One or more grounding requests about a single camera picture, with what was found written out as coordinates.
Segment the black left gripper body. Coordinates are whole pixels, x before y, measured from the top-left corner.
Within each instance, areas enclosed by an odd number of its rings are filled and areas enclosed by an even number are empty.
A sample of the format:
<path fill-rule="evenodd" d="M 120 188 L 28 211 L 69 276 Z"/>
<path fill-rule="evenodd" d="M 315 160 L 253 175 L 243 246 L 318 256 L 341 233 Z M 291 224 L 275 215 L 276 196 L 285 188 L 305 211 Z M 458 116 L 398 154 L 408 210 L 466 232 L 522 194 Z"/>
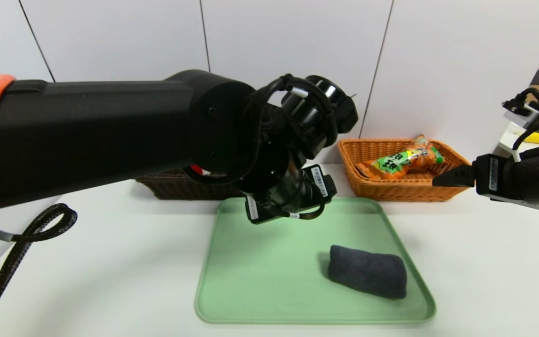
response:
<path fill-rule="evenodd" d="M 247 215 L 253 224 L 278 218 L 310 220 L 314 211 L 314 182 L 306 174 L 269 174 L 244 182 Z"/>

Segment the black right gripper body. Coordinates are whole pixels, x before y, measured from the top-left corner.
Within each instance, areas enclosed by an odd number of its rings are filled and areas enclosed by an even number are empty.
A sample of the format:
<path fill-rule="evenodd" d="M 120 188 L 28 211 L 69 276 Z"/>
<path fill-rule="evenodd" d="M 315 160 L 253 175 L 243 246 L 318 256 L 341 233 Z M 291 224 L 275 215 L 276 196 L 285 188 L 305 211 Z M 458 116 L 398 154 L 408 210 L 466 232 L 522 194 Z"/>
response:
<path fill-rule="evenodd" d="M 539 210 L 539 149 L 534 156 L 513 158 L 482 155 L 473 162 L 477 194 Z"/>

